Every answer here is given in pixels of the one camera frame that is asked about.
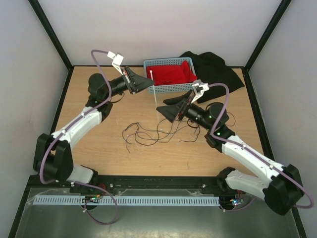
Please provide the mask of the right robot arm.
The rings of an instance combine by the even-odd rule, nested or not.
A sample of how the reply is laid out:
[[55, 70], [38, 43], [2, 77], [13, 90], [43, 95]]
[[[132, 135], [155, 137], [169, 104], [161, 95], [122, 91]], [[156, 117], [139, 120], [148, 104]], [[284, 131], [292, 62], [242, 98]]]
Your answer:
[[223, 103], [211, 103], [203, 109], [190, 102], [192, 95], [193, 91], [189, 91], [180, 97], [165, 99], [164, 106], [157, 107], [157, 111], [170, 122], [187, 118], [207, 129], [205, 139], [211, 148], [235, 159], [253, 173], [250, 176], [227, 167], [217, 176], [217, 189], [223, 193], [231, 189], [244, 191], [264, 200], [276, 214], [288, 213], [304, 196], [300, 189], [302, 180], [299, 170], [292, 164], [284, 166], [271, 160], [247, 145], [227, 127], [227, 113], [223, 114], [215, 131], [212, 131]]

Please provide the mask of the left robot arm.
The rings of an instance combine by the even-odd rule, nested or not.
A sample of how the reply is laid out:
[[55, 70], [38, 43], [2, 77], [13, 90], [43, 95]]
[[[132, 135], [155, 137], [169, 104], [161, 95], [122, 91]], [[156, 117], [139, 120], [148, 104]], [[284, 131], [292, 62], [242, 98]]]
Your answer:
[[41, 183], [69, 181], [81, 183], [87, 192], [97, 190], [99, 180], [94, 177], [93, 170], [74, 164], [72, 149], [109, 116], [113, 96], [123, 95], [125, 91], [137, 94], [154, 85], [153, 80], [136, 74], [128, 66], [118, 70], [121, 75], [111, 81], [103, 72], [91, 75], [88, 80], [90, 95], [82, 112], [60, 130], [38, 137], [33, 167]]

